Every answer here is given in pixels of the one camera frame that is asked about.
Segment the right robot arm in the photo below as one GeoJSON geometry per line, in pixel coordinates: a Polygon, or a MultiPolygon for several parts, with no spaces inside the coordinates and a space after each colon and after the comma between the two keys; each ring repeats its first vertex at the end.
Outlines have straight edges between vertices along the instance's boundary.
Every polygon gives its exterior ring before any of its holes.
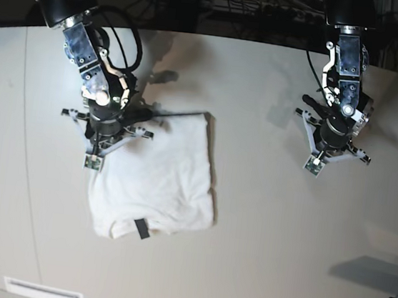
{"type": "Polygon", "coordinates": [[[49,28],[60,28],[64,36],[64,52],[81,77],[81,95],[87,112],[63,109],[62,115],[80,128],[86,153],[93,159],[109,152],[133,138],[153,139],[154,135],[141,126],[157,116],[148,108],[133,107],[131,100],[137,93],[134,71],[143,57],[139,31],[129,16],[112,6],[100,6],[97,0],[36,0],[49,28]],[[109,53],[109,36],[94,25],[93,18],[107,12],[118,14],[129,26],[136,45],[133,64],[116,67],[109,53]]]}

